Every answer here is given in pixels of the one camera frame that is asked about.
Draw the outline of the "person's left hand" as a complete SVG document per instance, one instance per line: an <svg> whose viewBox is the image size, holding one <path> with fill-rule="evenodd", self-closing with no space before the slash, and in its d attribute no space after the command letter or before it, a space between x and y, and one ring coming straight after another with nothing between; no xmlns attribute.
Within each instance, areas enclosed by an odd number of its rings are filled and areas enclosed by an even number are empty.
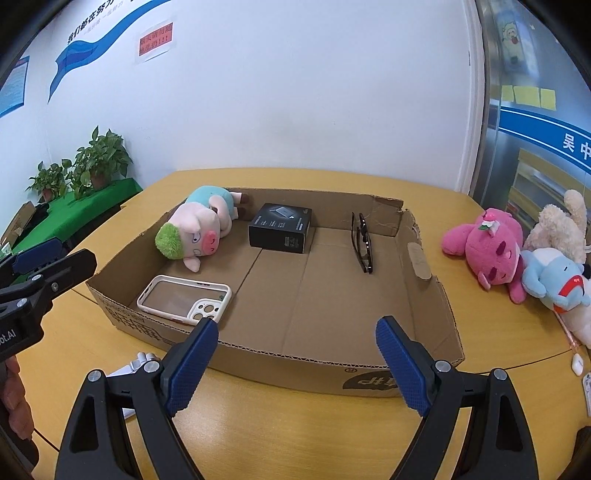
<svg viewBox="0 0 591 480"><path fill-rule="evenodd" d="M32 439L34 420L26 390L20 377L20 365L15 356L5 362L6 380L1 387L1 400L9 413L9 425L21 439Z"/></svg>

